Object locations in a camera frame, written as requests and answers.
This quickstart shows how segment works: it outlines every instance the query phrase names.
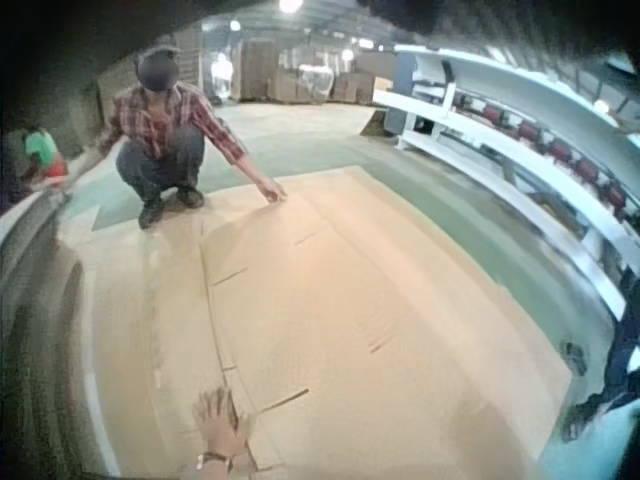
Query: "person in green shirt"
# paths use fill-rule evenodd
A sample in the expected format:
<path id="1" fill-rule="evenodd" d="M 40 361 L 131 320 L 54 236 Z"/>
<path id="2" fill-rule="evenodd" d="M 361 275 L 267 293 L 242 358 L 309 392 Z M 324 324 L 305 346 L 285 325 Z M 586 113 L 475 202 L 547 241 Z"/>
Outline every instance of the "person in green shirt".
<path id="1" fill-rule="evenodd" d="M 49 132 L 42 127 L 28 127 L 23 139 L 30 161 L 21 177 L 25 183 L 67 176 L 67 164 Z"/>

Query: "green floor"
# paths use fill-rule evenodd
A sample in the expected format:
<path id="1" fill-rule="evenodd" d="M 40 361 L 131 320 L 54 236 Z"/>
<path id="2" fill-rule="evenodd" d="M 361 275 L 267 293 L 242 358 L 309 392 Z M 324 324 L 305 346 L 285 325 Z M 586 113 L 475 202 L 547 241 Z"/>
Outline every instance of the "green floor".
<path id="1" fill-rule="evenodd" d="M 573 382 L 565 408 L 600 389 L 612 326 L 588 283 L 517 214 L 463 175 L 420 154 L 400 152 L 388 142 L 358 136 L 356 127 L 364 125 L 368 110 L 356 109 L 357 114 L 351 114 L 344 106 L 328 107 L 252 105 L 229 109 L 222 116 L 253 152 L 255 164 L 268 175 L 351 165 L 364 168 L 421 210 L 497 283 L 508 288 L 553 345 L 571 340 L 585 348 L 589 370 Z M 332 127 L 331 115 L 337 114 L 354 116 L 341 118 L 341 123 Z M 200 188 L 211 192 L 243 183 L 238 173 L 208 148 Z M 113 168 L 78 187 L 64 215 L 72 217 L 96 205 L 100 211 L 94 230 L 136 218 L 141 208 Z M 637 408 L 638 404 L 631 405 L 607 415 L 569 445 L 554 433 L 540 459 L 542 470 L 553 480 L 613 478 Z"/>

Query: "crouching man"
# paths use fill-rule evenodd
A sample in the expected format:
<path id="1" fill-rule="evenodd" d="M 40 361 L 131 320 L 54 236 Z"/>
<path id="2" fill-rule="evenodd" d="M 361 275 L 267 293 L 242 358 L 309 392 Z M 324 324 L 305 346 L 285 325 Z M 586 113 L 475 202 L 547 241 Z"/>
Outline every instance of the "crouching man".
<path id="1" fill-rule="evenodd" d="M 167 35 L 135 56 L 140 84 L 116 98 L 97 144 L 104 158 L 121 136 L 128 138 L 116 166 L 143 202 L 140 228 L 160 220 L 164 207 L 160 194 L 166 189 L 177 187 L 178 199 L 188 208 L 204 204 L 197 185 L 205 137 L 269 202 L 283 199 L 280 185 L 253 167 L 233 133 L 215 117 L 207 98 L 195 87 L 178 82 L 178 52 L 173 36 Z"/>

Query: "cardboard sheet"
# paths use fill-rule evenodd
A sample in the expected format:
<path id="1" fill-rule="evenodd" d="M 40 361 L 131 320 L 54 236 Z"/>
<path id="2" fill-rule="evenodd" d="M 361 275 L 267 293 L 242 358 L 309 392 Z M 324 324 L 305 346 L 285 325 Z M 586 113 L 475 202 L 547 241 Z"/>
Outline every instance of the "cardboard sheet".
<path id="1" fill-rule="evenodd" d="M 284 183 L 287 204 L 203 250 L 213 322 L 256 409 L 308 390 L 263 416 L 294 477 L 528 470 L 570 382 L 535 323 L 361 170 Z"/>
<path id="2" fill-rule="evenodd" d="M 279 181 L 284 204 L 246 186 L 150 232 L 64 231 L 95 279 L 80 353 L 121 475 L 193 462 L 192 402 L 222 384 L 258 415 L 252 478 L 529 472 L 570 382 L 533 320 L 359 168 Z"/>

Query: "plaid shirt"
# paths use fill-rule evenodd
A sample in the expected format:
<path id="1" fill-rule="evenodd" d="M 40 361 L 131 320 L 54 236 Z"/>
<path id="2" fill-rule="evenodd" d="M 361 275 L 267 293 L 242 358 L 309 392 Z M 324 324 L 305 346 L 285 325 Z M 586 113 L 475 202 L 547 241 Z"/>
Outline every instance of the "plaid shirt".
<path id="1" fill-rule="evenodd" d="M 142 142 L 151 157 L 160 159 L 171 152 L 174 131 L 191 123 L 211 140 L 230 164 L 245 155 L 240 142 L 227 125 L 216 118 L 209 100 L 195 87 L 178 82 L 169 90 L 167 113 L 167 121 L 154 121 L 147 111 L 142 85 L 131 88 L 115 99 L 115 111 L 98 140 L 98 150 L 106 156 L 120 137 L 126 135 Z"/>

